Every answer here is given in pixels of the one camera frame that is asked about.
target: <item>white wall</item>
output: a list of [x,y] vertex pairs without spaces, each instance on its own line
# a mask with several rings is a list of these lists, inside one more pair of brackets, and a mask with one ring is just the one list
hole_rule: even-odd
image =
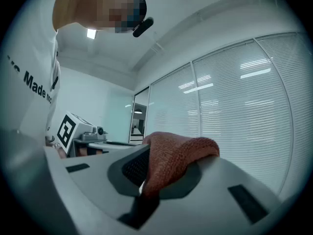
[[59,53],[58,60],[63,67],[99,77],[129,90],[134,89],[135,73],[122,67],[121,62],[113,62],[111,59],[99,55],[90,57],[84,51],[76,49],[63,50]]
[[66,111],[104,127],[108,138],[128,141],[134,92],[99,78],[61,67],[61,87],[51,131],[56,136]]
[[136,128],[138,128],[138,126],[139,126],[139,120],[133,118],[133,121],[132,121],[132,128],[134,128],[135,126],[136,126]]
[[249,5],[212,16],[183,32],[141,68],[135,92],[182,65],[226,45],[269,34],[302,30],[290,13],[274,5]]

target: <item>ceiling light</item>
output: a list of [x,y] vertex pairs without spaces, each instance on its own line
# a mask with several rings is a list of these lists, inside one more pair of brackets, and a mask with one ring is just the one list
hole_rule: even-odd
[[[199,78],[197,79],[197,82],[198,82],[198,83],[201,83],[201,82],[203,82],[203,81],[205,81],[205,80],[208,80],[208,79],[210,79],[210,78],[211,78],[210,75],[202,76],[202,77],[199,77]],[[187,83],[187,84],[183,84],[183,85],[181,85],[181,86],[178,86],[178,88],[180,88],[180,89],[182,90],[182,89],[185,89],[186,87],[193,86],[194,83],[195,83],[195,82],[192,81],[192,82],[190,82],[190,83]]]
[[243,78],[246,78],[246,77],[251,77],[251,76],[256,76],[256,75],[260,75],[260,74],[264,74],[264,73],[268,73],[268,72],[270,72],[270,69],[260,70],[260,71],[257,71],[257,72],[253,72],[253,73],[249,73],[249,74],[246,74],[246,75],[242,75],[242,76],[240,76],[240,79],[243,79]]
[[87,29],[87,37],[95,39],[97,31],[95,29]]
[[142,114],[141,109],[137,109],[137,110],[135,110],[134,112],[137,113],[137,114]]
[[208,87],[211,87],[211,86],[213,86],[213,84],[207,84],[207,85],[199,86],[199,87],[196,87],[194,89],[185,91],[184,93],[187,94],[187,93],[195,92],[195,91],[202,90],[204,88],[208,88]]
[[198,111],[188,111],[188,115],[198,115]]
[[253,62],[248,62],[248,63],[244,63],[240,65],[241,69],[245,69],[245,68],[249,68],[249,67],[253,67],[253,66],[257,66],[257,65],[261,65],[261,64],[266,64],[266,63],[270,63],[270,60],[267,58],[263,58],[260,60],[256,60]]

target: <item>white surface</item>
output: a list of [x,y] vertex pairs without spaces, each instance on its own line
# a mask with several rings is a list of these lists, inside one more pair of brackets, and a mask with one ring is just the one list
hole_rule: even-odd
[[135,91],[233,42],[301,29],[290,12],[274,5],[250,5],[222,12],[183,32],[165,46],[166,52],[154,56],[139,71]]
[[114,141],[128,141],[133,92],[99,78],[61,67],[60,92],[52,119],[56,136],[66,111],[102,126]]
[[54,185],[79,234],[141,234],[141,232],[135,231],[128,226],[121,225],[115,218],[108,217],[106,212],[90,201],[90,196],[86,196],[82,189],[73,181],[73,178],[65,169],[65,161],[60,159],[58,153],[53,148],[45,147],[45,154]]
[[[129,212],[134,198],[118,194],[109,182],[107,173],[112,163],[130,154],[130,151],[123,150],[111,154],[66,159],[62,160],[62,163],[64,166],[87,163],[90,168],[67,175],[97,208],[109,217],[119,218]],[[278,198],[267,187],[234,164],[212,157],[202,159],[198,164],[202,176],[197,186],[184,198],[161,200],[158,208],[137,232],[150,235],[204,234],[207,231],[221,235],[243,234],[253,226],[227,190],[228,187],[236,185],[243,185],[268,212],[279,207]],[[66,181],[62,180],[58,183],[60,187],[66,184]],[[76,195],[67,193],[61,196],[67,201],[70,197],[76,198]],[[75,209],[80,211],[81,203],[76,204]]]
[[291,104],[293,151],[286,182],[280,194],[280,197],[285,200],[301,190],[312,170],[312,46],[305,45],[301,37],[296,34],[276,35],[258,40],[265,51],[273,57]]
[[183,93],[195,87],[190,65],[152,84],[146,135],[163,131],[198,137],[197,91]]
[[214,84],[198,91],[201,136],[216,141],[222,158],[278,194],[289,165],[292,123],[270,58],[248,41],[193,63],[198,86]]

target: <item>white machine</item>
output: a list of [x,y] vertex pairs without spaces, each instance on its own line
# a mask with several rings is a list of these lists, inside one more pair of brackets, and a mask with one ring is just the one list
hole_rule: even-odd
[[44,151],[22,134],[1,136],[12,192],[53,234],[262,234],[289,206],[231,162],[212,157],[190,165],[192,173],[188,167],[157,202],[141,203],[148,145],[60,160],[52,148]]
[[93,125],[82,117],[67,111],[55,140],[71,158],[77,156],[77,150],[81,147],[87,147],[88,152],[89,150],[102,150],[107,153],[131,146],[128,143],[107,141],[106,134],[107,132],[102,127]]

